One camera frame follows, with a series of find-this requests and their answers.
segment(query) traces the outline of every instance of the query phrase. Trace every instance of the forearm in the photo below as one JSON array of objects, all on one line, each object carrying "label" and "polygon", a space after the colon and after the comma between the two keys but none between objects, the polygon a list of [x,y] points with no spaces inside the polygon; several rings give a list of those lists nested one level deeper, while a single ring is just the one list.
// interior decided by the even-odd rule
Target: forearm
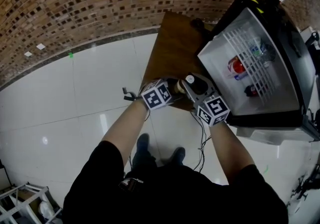
[{"label": "forearm", "polygon": [[216,155],[231,184],[235,176],[246,166],[254,164],[252,157],[225,122],[210,127]]},{"label": "forearm", "polygon": [[136,100],[123,112],[104,135],[120,151],[125,166],[144,124],[147,108],[143,100]]}]

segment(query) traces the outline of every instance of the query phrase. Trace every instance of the marker cube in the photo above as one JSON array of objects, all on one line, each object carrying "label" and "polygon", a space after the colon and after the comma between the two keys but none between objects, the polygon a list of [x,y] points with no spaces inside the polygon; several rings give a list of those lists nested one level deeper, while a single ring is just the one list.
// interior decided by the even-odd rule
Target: marker cube
[{"label": "marker cube", "polygon": [[141,96],[150,110],[165,106],[172,98],[166,87],[166,82],[162,79],[147,85],[143,89]]},{"label": "marker cube", "polygon": [[196,115],[209,126],[225,121],[230,113],[230,109],[221,96],[208,98],[198,106]]}]

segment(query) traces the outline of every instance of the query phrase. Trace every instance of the wooden board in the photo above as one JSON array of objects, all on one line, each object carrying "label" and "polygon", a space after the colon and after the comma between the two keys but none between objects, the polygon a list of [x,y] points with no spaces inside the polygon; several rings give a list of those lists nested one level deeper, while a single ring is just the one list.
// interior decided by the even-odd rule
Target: wooden board
[{"label": "wooden board", "polygon": [[[208,75],[197,57],[205,41],[201,33],[190,25],[191,20],[180,14],[166,12],[142,85],[163,77],[184,79],[189,72]],[[184,98],[172,106],[190,111],[192,103]]]}]

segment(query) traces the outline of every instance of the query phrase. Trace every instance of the mini fridge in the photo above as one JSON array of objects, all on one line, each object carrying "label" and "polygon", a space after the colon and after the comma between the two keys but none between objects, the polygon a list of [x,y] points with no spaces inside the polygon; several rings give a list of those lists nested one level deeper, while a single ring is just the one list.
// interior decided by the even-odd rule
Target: mini fridge
[{"label": "mini fridge", "polygon": [[235,0],[198,58],[231,110],[229,125],[320,140],[307,116],[315,68],[279,0]]}]

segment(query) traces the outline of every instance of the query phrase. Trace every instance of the green tape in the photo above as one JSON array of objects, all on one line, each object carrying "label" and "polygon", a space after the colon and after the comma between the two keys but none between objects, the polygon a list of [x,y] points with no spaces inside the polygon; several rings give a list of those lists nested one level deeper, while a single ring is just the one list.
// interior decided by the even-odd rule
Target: green tape
[{"label": "green tape", "polygon": [[266,166],[266,169],[265,169],[265,171],[264,171],[264,174],[266,174],[266,173],[268,172],[268,170],[269,170],[269,165]]}]

